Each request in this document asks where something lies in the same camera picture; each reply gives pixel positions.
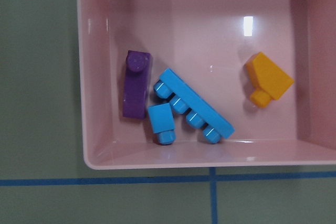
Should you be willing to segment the orange block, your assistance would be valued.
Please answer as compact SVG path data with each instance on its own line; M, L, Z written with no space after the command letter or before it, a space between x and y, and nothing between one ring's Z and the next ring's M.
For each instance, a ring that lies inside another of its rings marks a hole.
M280 99L294 83L294 79L263 52L252 55L245 67L255 88L249 98L259 108L265 108L272 100Z

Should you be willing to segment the long blue block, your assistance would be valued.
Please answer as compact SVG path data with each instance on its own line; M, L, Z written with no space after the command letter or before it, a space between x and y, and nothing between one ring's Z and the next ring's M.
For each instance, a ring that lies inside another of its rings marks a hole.
M195 129L202 129L203 136L211 144L227 139L235 132L234 127L172 69L162 72L153 90L160 99L168 102L174 112L185 113L187 123Z

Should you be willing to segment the small blue block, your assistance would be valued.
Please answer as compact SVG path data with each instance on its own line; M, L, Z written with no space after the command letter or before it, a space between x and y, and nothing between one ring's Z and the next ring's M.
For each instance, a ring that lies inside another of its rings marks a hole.
M170 145L175 139L175 124L169 103L162 103L148 107L148 114L153 133L161 145Z

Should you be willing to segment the pink plastic box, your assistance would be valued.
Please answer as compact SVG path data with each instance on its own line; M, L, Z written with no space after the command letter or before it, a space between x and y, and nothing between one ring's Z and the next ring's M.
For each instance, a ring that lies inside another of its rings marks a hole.
M335 0L77 0L83 156L93 169L335 164ZM235 128L209 144L175 116L156 144L122 116L125 58L152 55ZM263 52L294 79L259 108L245 63Z

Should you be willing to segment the purple block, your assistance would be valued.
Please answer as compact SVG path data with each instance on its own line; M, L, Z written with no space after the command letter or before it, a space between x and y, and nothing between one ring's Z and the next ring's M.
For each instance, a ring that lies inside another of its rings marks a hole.
M144 119L152 56L148 52L129 50L125 64L122 115L126 118Z

